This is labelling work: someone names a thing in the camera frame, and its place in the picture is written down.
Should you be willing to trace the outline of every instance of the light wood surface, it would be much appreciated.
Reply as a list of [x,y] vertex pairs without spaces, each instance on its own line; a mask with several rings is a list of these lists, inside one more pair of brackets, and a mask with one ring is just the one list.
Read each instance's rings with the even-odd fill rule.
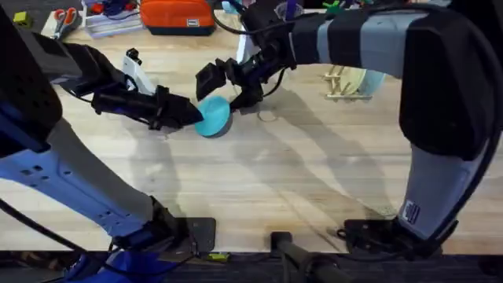
[[[221,18],[237,26],[234,16]],[[53,26],[50,17],[42,33],[50,35]],[[216,57],[233,57],[237,40],[219,28],[210,37],[139,31],[98,40],[76,31],[67,41],[98,48],[118,67],[135,47],[151,78],[195,97],[194,75]],[[193,127],[156,132],[120,116],[97,116],[89,105],[57,92],[75,132],[119,176],[175,215],[216,218],[216,250],[266,251],[270,232],[287,230],[308,250],[345,252],[327,228],[344,219],[392,217],[405,192],[410,149],[398,127],[398,80],[388,78],[369,103],[334,103],[323,98],[328,85],[321,75],[328,70],[318,65],[287,72],[259,114],[235,113],[232,129],[218,139],[202,138]],[[236,95],[232,86],[215,93]],[[502,172],[498,154],[460,214],[446,252],[503,253]],[[85,248],[109,243],[98,225],[33,189],[2,181],[0,196]],[[7,215],[0,214],[0,223],[0,249],[64,249]]]

